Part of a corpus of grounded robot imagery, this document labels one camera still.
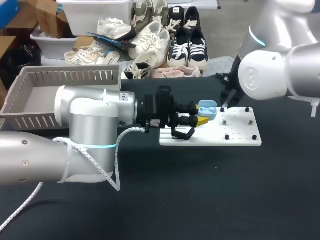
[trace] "black tablecloth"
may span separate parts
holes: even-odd
[[[122,89],[142,99],[159,85],[185,104],[218,101],[223,89],[213,77],[124,82]],[[159,130],[131,133],[120,144],[120,192],[107,182],[44,184],[0,239],[318,240],[319,117],[288,98],[247,97],[240,106],[254,109],[261,147],[163,147]],[[0,222],[35,187],[0,187]]]

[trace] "pink sneaker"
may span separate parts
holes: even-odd
[[[174,66],[168,68],[158,68],[151,71],[151,79],[171,79],[171,78],[199,78],[201,72],[196,67]]]

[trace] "white bin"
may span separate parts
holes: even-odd
[[[73,51],[78,37],[76,38],[55,38],[55,37],[40,37],[42,32],[40,30],[34,30],[30,35],[32,40],[36,41],[39,48],[42,51],[42,55],[46,59],[62,59],[64,60],[65,53]]]
[[[132,0],[57,0],[62,4],[72,34],[97,33],[98,21],[106,18],[131,23]]]

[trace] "black sneaker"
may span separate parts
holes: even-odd
[[[181,6],[175,6],[169,9],[168,26],[165,27],[169,31],[171,37],[176,31],[185,24],[185,9]]]
[[[187,66],[189,46],[188,36],[187,30],[183,26],[179,27],[176,31],[171,42],[171,48],[167,59],[167,64],[170,68],[175,66]]]
[[[121,73],[121,79],[143,79],[158,63],[156,52],[140,54],[134,62]]]
[[[198,67],[200,71],[207,69],[208,65],[208,47],[205,36],[199,27],[195,28],[189,39],[189,67]]]
[[[200,27],[200,14],[195,6],[192,6],[186,11],[185,14],[185,25],[184,27],[189,31]]]

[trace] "sneaker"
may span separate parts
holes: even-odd
[[[98,21],[97,34],[122,42],[134,39],[137,31],[133,26],[129,26],[121,20],[108,17],[104,21]]]
[[[205,36],[200,28],[195,28],[189,39],[189,67],[198,67],[200,71],[206,70],[208,65],[208,47]]]
[[[158,68],[151,71],[151,79],[172,79],[172,78],[199,78],[201,72],[198,67],[174,66]]]
[[[106,64],[106,59],[103,53],[89,52],[83,49],[78,51],[69,51],[64,54],[64,60],[70,65],[103,65]]]
[[[168,3],[166,0],[157,0],[152,9],[152,22],[159,22],[162,24],[162,29],[168,25]]]
[[[87,51],[87,52],[99,52],[99,53],[104,54],[109,48],[106,45],[94,40],[90,46],[79,47],[76,50],[76,52],[80,49]]]
[[[165,27],[173,37],[176,31],[183,27],[185,19],[185,9],[181,6],[175,6],[169,9],[168,26]]]
[[[152,0],[144,0],[144,2],[135,2],[133,4],[133,26],[140,33],[151,20],[152,8],[154,4]]]
[[[135,44],[135,48],[129,48],[129,56],[134,60],[140,54],[146,53],[153,43],[153,35],[159,35],[161,33],[162,25],[160,22],[152,22],[140,34],[132,40],[131,44]]]
[[[188,32],[184,27],[180,27],[171,42],[170,52],[168,54],[168,66],[187,66],[188,65]]]
[[[152,41],[152,45],[150,46],[148,52],[156,52],[158,54],[158,62],[154,66],[154,68],[157,69],[165,64],[167,60],[171,37],[168,30],[163,30],[159,36],[154,34],[153,37],[154,40]]]
[[[158,62],[156,52],[150,51],[139,55],[136,60],[121,74],[121,79],[143,79]]]
[[[192,31],[197,27],[200,28],[200,14],[198,9],[192,6],[186,11],[184,28]]]

